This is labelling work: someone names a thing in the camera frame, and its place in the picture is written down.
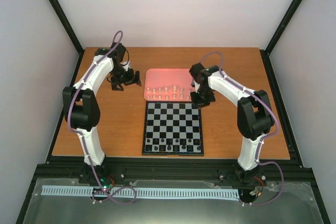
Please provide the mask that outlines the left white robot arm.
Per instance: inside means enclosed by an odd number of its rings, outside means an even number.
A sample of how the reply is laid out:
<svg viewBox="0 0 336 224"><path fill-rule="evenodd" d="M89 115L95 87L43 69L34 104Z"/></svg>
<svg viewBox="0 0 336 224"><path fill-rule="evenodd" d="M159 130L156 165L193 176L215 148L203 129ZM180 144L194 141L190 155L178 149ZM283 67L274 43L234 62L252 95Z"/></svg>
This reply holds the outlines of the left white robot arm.
<svg viewBox="0 0 336 224"><path fill-rule="evenodd" d="M96 98L102 83L107 80L114 91L123 91L124 86L141 86L140 72L131 68L129 59L123 60L128 51L122 44L99 48L85 74L72 87L62 91L64 118L68 129L79 137L84 162L94 166L91 178L97 183L108 180L109 170L102 166L105 154L101 148L97 125L100 109Z"/></svg>

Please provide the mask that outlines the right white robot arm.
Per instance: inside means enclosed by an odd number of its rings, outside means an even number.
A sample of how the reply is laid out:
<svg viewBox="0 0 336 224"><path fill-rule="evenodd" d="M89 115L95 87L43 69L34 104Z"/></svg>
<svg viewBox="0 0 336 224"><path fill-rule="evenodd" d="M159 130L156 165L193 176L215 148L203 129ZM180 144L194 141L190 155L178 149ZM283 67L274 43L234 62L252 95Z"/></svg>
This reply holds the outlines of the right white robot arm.
<svg viewBox="0 0 336 224"><path fill-rule="evenodd" d="M192 77L191 101L199 108L215 102L214 92L227 98L237 108L237 127L242 147L234 169L236 181L246 185L257 173L264 138L276 122L266 91L249 89L229 77L218 66L205 68L201 63L189 69Z"/></svg>

